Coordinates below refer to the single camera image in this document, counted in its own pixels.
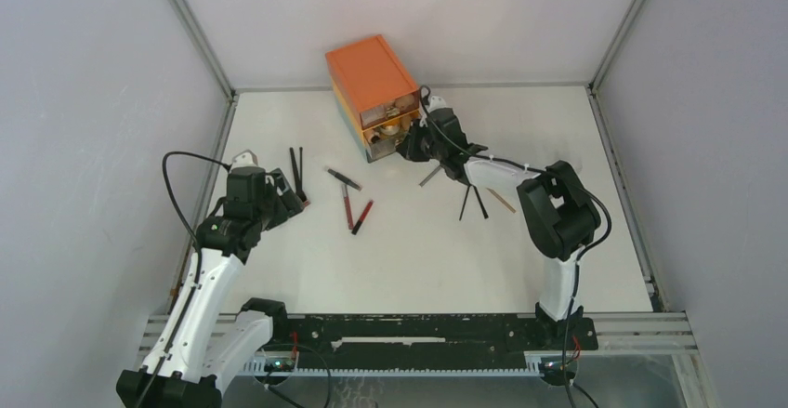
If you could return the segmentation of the clear top drawer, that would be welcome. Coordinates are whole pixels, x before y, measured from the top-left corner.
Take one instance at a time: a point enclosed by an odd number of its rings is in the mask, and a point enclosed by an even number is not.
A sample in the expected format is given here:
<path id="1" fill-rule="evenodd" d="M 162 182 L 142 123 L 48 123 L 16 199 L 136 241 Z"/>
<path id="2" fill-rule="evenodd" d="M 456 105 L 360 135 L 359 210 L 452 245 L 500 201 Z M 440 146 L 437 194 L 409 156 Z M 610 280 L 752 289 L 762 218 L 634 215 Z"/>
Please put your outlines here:
<path id="1" fill-rule="evenodd" d="M 412 112 L 417 108 L 418 100 L 415 93 L 393 99 L 383 104 L 378 104 L 360 112 L 361 127 L 363 129 L 379 125 L 387 120 Z"/>

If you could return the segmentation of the clear drawer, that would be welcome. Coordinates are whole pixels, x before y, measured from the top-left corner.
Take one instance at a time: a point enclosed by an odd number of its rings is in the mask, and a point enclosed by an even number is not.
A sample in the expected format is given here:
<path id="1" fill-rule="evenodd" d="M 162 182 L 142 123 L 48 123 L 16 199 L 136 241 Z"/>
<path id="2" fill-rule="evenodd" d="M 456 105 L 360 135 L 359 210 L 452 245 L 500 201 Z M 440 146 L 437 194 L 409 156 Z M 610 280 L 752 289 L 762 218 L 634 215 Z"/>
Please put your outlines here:
<path id="1" fill-rule="evenodd" d="M 360 112 L 361 127 L 363 129 L 379 125 L 387 120 L 412 112 L 417 108 L 418 100 L 415 93 L 393 99 L 383 104 L 378 104 Z"/>
<path id="2" fill-rule="evenodd" d="M 370 156 L 378 158 L 393 153 L 404 140 L 412 123 L 417 121 L 418 118 L 405 115 L 391 122 L 365 130 L 363 136 Z"/>

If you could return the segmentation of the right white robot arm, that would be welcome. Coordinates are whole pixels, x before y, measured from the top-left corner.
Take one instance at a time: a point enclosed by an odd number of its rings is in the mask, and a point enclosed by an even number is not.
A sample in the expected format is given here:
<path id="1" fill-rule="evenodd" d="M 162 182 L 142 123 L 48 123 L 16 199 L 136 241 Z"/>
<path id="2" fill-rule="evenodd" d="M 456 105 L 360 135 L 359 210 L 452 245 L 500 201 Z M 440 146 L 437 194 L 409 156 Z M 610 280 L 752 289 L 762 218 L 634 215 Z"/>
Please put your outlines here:
<path id="1" fill-rule="evenodd" d="M 470 190 L 516 195 L 531 241 L 545 258 L 545 283 L 536 304 L 537 314 L 544 317 L 536 325 L 538 339 L 548 348 L 562 348 L 574 334 L 570 319 L 581 310 L 580 262 L 611 234 L 604 203 L 565 161 L 532 167 L 468 142 L 450 108 L 414 120 L 397 151 L 412 162 L 437 161 L 449 179 Z"/>

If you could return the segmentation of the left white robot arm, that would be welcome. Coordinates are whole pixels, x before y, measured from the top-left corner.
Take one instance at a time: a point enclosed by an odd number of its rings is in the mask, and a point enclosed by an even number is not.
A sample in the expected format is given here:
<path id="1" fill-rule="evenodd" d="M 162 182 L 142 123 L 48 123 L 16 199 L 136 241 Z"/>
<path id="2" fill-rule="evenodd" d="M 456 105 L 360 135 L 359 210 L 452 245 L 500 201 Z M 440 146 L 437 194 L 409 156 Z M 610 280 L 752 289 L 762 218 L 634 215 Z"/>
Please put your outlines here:
<path id="1" fill-rule="evenodd" d="M 288 342 L 284 303 L 258 297 L 242 305 L 228 333 L 216 343 L 210 338 L 262 232 L 292 217 L 296 199 L 280 169 L 229 171 L 225 196 L 196 231 L 186 290 L 140 367 L 117 380 L 124 406 L 219 407 L 229 382 L 258 349 Z"/>

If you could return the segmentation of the red lipstick black cap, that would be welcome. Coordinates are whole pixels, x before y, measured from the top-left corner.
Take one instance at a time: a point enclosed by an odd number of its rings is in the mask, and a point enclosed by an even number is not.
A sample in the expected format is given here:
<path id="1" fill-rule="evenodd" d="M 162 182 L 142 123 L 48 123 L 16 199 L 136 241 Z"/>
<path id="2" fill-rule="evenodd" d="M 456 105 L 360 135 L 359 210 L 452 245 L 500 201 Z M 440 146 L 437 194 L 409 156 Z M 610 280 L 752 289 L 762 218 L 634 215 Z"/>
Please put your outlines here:
<path id="1" fill-rule="evenodd" d="M 360 216 L 358 217 L 358 219 L 355 221 L 355 223 L 354 223 L 354 225 L 353 225 L 353 227 L 352 227 L 352 229 L 351 229 L 351 233 L 352 233 L 353 235 L 356 235 L 356 234 L 357 234 L 357 233 L 360 231 L 360 229 L 361 229 L 361 226 L 362 226 L 362 224 L 363 224 L 364 220 L 365 220 L 365 219 L 368 217 L 368 215 L 369 215 L 369 213 L 370 213 L 370 211 L 371 211 L 371 209 L 372 209 L 373 205 L 374 205 L 374 200 L 370 200 L 370 201 L 369 201 L 369 202 L 368 202 L 368 203 L 365 205 L 365 207 L 363 208 L 363 210 L 362 210 L 362 212 L 361 212 L 361 215 L 360 215 Z"/>

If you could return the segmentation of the orange three-drawer organizer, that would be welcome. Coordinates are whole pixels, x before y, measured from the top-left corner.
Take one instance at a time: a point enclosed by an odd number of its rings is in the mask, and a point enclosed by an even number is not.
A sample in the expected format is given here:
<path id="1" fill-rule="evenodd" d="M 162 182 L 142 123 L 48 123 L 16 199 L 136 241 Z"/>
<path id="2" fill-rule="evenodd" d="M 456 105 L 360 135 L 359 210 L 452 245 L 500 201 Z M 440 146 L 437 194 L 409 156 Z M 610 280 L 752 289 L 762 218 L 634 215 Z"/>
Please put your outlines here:
<path id="1" fill-rule="evenodd" d="M 417 83 L 381 34 L 331 50 L 325 60 L 338 108 L 362 156 L 369 163 L 387 157 L 370 156 L 363 132 L 405 115 L 418 118 Z M 415 110 L 367 129 L 361 127 L 360 112 L 410 93 L 415 93 L 418 100 Z"/>

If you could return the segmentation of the gold lid cream jar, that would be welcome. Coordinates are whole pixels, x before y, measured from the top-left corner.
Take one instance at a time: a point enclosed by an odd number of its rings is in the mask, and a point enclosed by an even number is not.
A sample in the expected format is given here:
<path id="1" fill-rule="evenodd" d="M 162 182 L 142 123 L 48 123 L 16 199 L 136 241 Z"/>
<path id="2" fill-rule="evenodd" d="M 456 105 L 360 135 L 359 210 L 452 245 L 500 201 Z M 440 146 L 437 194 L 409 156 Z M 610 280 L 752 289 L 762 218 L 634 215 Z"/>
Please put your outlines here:
<path id="1" fill-rule="evenodd" d="M 399 123 L 390 123 L 390 124 L 380 125 L 378 129 L 381 134 L 387 137 L 394 137 L 400 133 L 401 126 Z"/>

